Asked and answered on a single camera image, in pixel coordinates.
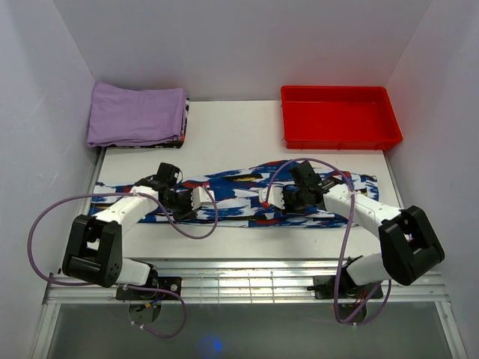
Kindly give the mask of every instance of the glass panel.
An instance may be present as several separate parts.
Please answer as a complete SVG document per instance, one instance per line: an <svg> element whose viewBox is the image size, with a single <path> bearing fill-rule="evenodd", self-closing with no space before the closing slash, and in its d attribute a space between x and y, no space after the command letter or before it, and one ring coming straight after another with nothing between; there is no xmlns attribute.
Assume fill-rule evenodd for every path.
<svg viewBox="0 0 479 359"><path fill-rule="evenodd" d="M357 328L314 321L333 319L329 304L189 305L169 340L128 318L127 305L63 304L48 358L451 358L434 303L390 303ZM152 326L172 332L180 318L180 305L165 305Z"/></svg>

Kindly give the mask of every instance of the metal grate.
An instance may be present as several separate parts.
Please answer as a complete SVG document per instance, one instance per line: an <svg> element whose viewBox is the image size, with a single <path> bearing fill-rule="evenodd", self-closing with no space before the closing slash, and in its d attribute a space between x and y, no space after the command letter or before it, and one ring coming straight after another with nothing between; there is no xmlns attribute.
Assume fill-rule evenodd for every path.
<svg viewBox="0 0 479 359"><path fill-rule="evenodd" d="M189 304L317 303L319 301L306 287L312 285L313 276L333 275L336 266L334 261L147 262L154 263L162 276L182 277L182 297ZM74 281L61 275L55 278ZM387 286L383 285L382 289L386 291ZM45 303L122 303L115 300L115 291L115 287L51 286L46 291ZM389 299L447 300L444 282L438 272L426 274L411 286L394 283Z"/></svg>

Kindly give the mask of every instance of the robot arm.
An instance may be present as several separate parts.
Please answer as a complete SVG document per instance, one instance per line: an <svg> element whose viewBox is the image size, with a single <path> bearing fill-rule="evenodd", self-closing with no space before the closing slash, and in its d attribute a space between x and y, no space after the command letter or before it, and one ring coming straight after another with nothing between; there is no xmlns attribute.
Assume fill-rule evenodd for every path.
<svg viewBox="0 0 479 359"><path fill-rule="evenodd" d="M349 215L351 198L346 185L332 187L323 199L326 210ZM417 206L400 209L356 194L354 222L381 244L381 253L347 266L347 274L357 286L388 279L408 286L445 258L426 214Z"/></svg>
<svg viewBox="0 0 479 359"><path fill-rule="evenodd" d="M140 179L130 193L149 194L173 212L175 220L195 218L195 212L209 196L202 187L177 193L179 168L162 163L156 175ZM65 275L108 288L116 283L151 286L155 268L123 258L122 238L144 216L158 207L140 195L124 197L93 216L79 215L70 231L62 271Z"/></svg>
<svg viewBox="0 0 479 359"><path fill-rule="evenodd" d="M308 162L291 171L296 188L272 187L268 203L286 213L301 213L320 206L347 218L351 195L334 177L321 179ZM381 253L359 257L342 271L343 287L394 279L405 286L444 260L445 254L424 211L417 206L401 209L355 194L354 222L379 239ZM260 193L266 201L266 190Z"/></svg>

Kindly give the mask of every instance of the blue light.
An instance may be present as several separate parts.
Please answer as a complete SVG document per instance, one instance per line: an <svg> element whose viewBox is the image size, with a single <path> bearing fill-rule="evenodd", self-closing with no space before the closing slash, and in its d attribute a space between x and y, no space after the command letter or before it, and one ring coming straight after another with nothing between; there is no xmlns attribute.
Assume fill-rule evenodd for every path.
<svg viewBox="0 0 479 359"><path fill-rule="evenodd" d="M203 359L218 358L222 349L222 341L213 335L206 335L199 342L199 351Z"/></svg>
<svg viewBox="0 0 479 359"><path fill-rule="evenodd" d="M214 343L215 343L216 351L220 352L222 350L222 347L223 347L222 342L220 342L219 339L215 339Z"/></svg>

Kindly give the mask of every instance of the black mounting bracket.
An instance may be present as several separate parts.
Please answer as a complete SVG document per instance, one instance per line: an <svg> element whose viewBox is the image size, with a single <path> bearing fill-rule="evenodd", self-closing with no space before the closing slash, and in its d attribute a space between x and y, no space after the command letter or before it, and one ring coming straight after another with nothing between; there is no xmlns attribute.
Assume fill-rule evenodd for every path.
<svg viewBox="0 0 479 359"><path fill-rule="evenodd" d="M88 243L100 241L98 249ZM121 225L79 215L72 223L61 267L69 277L109 288L120 276L123 264Z"/></svg>
<svg viewBox="0 0 479 359"><path fill-rule="evenodd" d="M412 238L408 241L405 235ZM384 268L404 286L410 285L445 258L426 213L417 206L402 209L399 216L383 221L379 227L379 241Z"/></svg>

